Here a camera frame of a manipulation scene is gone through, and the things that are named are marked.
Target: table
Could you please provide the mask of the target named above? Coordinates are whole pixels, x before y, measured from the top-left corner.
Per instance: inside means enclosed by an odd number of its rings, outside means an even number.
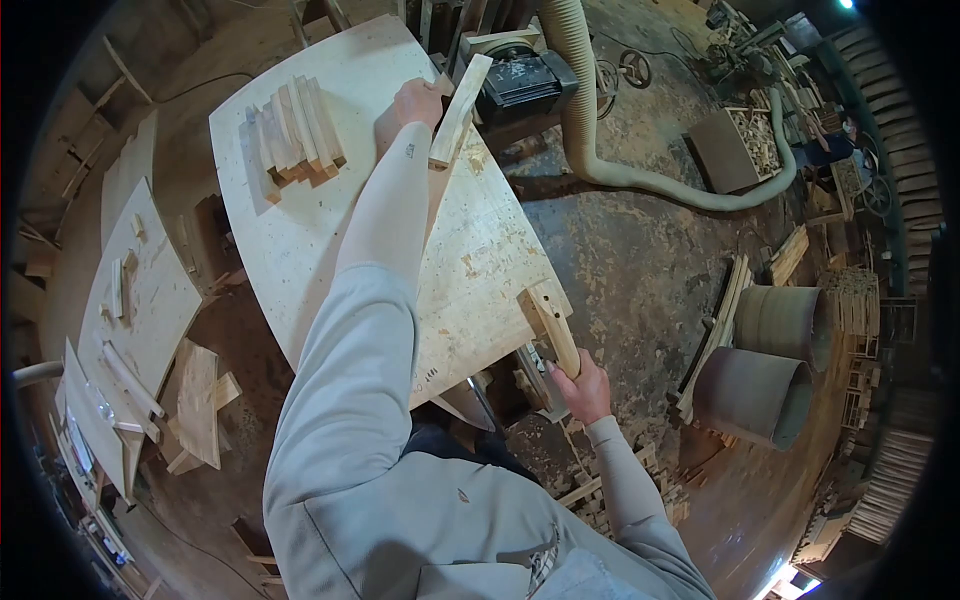
[[[413,78],[435,79],[403,23],[384,15],[328,37],[261,74],[210,115],[217,177],[253,292],[294,370],[329,291],[340,240],[376,162],[373,122]],[[316,77],[347,164],[316,188],[264,200],[247,108],[262,108],[291,76]],[[557,280],[499,166],[470,125],[439,202],[420,269],[420,355],[410,407],[437,396],[543,331],[524,289]],[[562,294],[564,315],[572,313]]]

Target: handwheel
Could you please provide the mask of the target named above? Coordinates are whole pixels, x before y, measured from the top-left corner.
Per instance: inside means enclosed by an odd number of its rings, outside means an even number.
[[[623,79],[636,89],[649,87],[653,79],[650,63],[646,57],[633,48],[624,50],[623,54],[620,55],[618,70],[623,74]]]
[[[863,205],[867,210],[881,219],[890,213],[893,194],[890,193],[890,184],[882,177],[874,177],[859,198],[863,199]]]

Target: sanding drum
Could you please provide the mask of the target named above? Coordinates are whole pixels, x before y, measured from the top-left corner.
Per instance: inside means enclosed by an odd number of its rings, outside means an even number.
[[[710,429],[784,451],[804,428],[812,397],[806,362],[720,347],[697,376],[693,414]]]
[[[830,314],[827,293],[818,287],[754,285],[740,295],[733,345],[803,360],[820,372],[830,361]]]

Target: right hand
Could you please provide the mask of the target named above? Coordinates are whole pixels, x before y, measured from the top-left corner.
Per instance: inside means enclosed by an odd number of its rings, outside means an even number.
[[[583,348],[577,348],[577,352],[580,353],[580,375],[576,379],[571,381],[551,362],[547,362],[547,369],[564,395],[570,414],[586,426],[611,414],[610,380],[605,370],[593,364],[589,352]]]
[[[422,122],[433,131],[444,115],[440,90],[421,77],[412,79],[394,95],[394,113],[401,129],[410,123]]]

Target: dust collection hose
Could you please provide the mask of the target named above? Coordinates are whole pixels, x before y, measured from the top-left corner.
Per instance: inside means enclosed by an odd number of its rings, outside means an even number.
[[[770,97],[774,140],[783,169],[742,196],[711,194],[660,173],[601,160],[596,154],[596,71],[581,0],[543,0],[540,24],[547,47],[566,60],[580,82],[561,120],[566,161],[580,178],[610,187],[638,187],[703,210],[733,212],[765,203],[789,187],[797,177],[797,161],[783,135],[780,93],[773,87],[766,91]]]

